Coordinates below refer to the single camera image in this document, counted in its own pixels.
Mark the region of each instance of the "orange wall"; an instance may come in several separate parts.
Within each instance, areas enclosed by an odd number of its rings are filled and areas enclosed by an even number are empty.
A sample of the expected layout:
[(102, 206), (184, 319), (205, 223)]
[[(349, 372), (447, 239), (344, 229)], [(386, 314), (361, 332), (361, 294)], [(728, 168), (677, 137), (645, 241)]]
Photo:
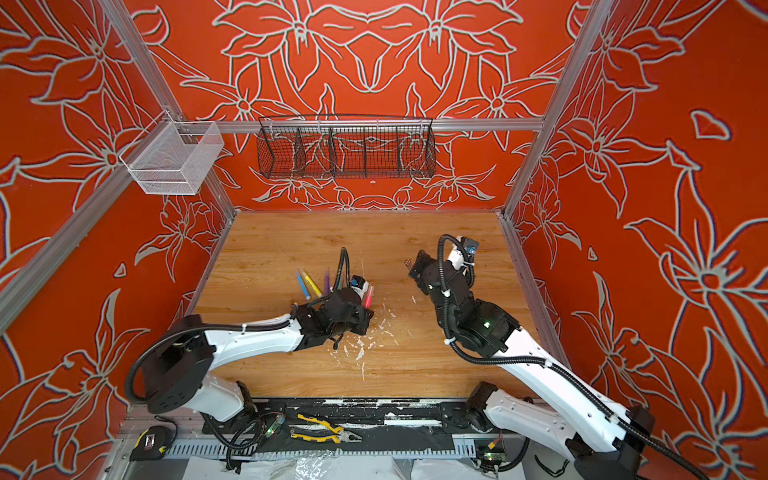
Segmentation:
[(764, 478), (768, 10), (642, 5), (603, 26), (515, 227), (574, 371), (712, 478)]
[(2, 336), (0, 478), (96, 478), (128, 368), (184, 315), (224, 224), (206, 187), (128, 187)]
[(3, 2), (0, 289), (160, 113), (97, 2)]
[[(543, 115), (589, 2), (127, 0), (192, 120), (362, 113)], [(267, 180), (229, 136), (217, 173), (243, 209), (493, 208), (533, 133), (438, 136), (425, 180)]]
[[(97, 2), (0, 7), (0, 288), (160, 111)], [(206, 187), (132, 184), (0, 340), (0, 478), (96, 478), (130, 362), (179, 318), (224, 226)]]

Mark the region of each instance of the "blue marker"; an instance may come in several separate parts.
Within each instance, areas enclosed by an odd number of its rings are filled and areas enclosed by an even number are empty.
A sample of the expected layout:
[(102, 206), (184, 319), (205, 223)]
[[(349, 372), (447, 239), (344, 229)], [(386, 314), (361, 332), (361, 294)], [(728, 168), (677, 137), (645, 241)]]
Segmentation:
[(304, 297), (309, 300), (312, 297), (310, 296), (310, 291), (306, 289), (306, 285), (304, 285), (304, 280), (301, 280), (301, 272), (299, 269), (296, 269), (296, 280), (299, 280), (299, 285), (301, 285), (301, 291), (304, 292)]

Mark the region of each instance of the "marker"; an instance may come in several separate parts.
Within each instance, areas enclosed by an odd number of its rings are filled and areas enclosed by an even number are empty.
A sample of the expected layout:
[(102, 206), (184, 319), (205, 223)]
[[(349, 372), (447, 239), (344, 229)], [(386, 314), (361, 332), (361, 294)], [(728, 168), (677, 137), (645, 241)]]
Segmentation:
[(366, 290), (366, 294), (362, 296), (362, 305), (365, 308), (370, 308), (371, 300), (373, 300), (373, 285), (368, 285), (368, 290)]
[(328, 295), (331, 293), (331, 275), (328, 269), (326, 268), (326, 278), (323, 281), (323, 295)]
[(306, 285), (304, 285), (304, 282), (301, 280), (301, 273), (299, 272), (299, 269), (296, 269), (296, 280), (299, 280), (299, 285), (301, 285), (301, 290), (304, 292), (304, 298), (307, 300), (311, 299), (309, 290), (306, 289)]
[(320, 292), (320, 289), (317, 288), (317, 284), (312, 281), (312, 278), (310, 275), (306, 272), (306, 270), (301, 270), (301, 274), (304, 276), (304, 281), (310, 286), (312, 291), (317, 295), (317, 298), (320, 298), (323, 296), (323, 293)]

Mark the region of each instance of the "pink marker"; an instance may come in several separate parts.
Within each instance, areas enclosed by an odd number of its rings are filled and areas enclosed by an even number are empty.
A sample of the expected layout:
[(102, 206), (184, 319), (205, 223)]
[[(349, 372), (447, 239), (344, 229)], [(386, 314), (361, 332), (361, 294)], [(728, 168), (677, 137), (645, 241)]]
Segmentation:
[(373, 300), (373, 285), (368, 285), (368, 290), (366, 290), (366, 294), (362, 296), (362, 305), (365, 308), (370, 308), (371, 300)]

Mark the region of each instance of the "white plastic sheet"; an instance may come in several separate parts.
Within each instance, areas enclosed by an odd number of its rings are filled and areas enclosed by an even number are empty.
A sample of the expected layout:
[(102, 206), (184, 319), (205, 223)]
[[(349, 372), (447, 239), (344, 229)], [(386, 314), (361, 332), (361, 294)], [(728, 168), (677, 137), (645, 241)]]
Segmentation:
[(325, 452), (316, 457), (275, 462), (243, 463), (240, 475), (227, 471), (224, 462), (192, 457), (183, 480), (402, 480), (392, 457), (333, 456)]
[[(488, 480), (495, 478), (492, 473), (483, 475), (458, 460), (416, 460), (413, 462), (411, 480)], [(499, 480), (525, 480), (523, 464), (520, 462), (508, 472), (498, 474)]]

